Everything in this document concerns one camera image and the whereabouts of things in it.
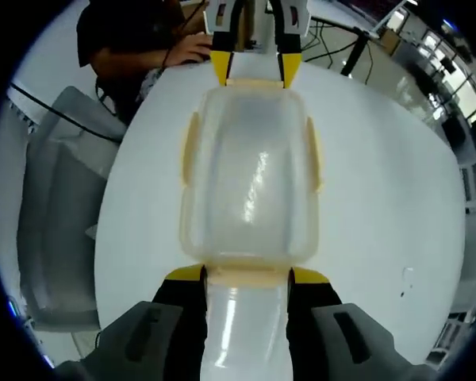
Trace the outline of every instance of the black stand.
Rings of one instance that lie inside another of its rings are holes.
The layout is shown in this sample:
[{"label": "black stand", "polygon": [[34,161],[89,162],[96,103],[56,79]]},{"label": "black stand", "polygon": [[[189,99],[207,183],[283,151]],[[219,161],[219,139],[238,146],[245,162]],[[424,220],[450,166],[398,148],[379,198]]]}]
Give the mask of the black stand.
[{"label": "black stand", "polygon": [[363,50],[367,46],[368,36],[361,31],[357,34],[358,34],[358,40],[356,40],[355,47],[352,49],[351,55],[347,59],[347,62],[344,68],[340,72],[341,75],[345,75],[346,77],[351,74],[352,69],[355,68],[355,65],[358,62],[359,57],[362,55]]}]

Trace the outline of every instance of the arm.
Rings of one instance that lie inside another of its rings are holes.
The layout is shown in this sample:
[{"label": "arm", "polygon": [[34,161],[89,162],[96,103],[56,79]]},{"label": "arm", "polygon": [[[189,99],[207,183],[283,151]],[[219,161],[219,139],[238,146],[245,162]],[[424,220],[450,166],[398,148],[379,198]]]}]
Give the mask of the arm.
[{"label": "arm", "polygon": [[202,62],[202,55],[209,56],[211,44],[211,36],[198,34],[184,37],[170,51],[114,53],[109,48],[103,48],[91,56],[90,64],[103,79],[126,77],[163,65],[180,65],[187,60]]}]

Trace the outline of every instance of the plastic container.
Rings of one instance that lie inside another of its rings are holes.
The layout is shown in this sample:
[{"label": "plastic container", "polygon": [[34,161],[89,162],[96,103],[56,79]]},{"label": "plastic container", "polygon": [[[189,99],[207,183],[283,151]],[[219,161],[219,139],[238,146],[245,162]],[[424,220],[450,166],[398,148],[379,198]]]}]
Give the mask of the plastic container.
[{"label": "plastic container", "polygon": [[317,139],[296,93],[240,85],[209,91],[182,161],[187,254],[206,264],[291,266],[316,251]]}]

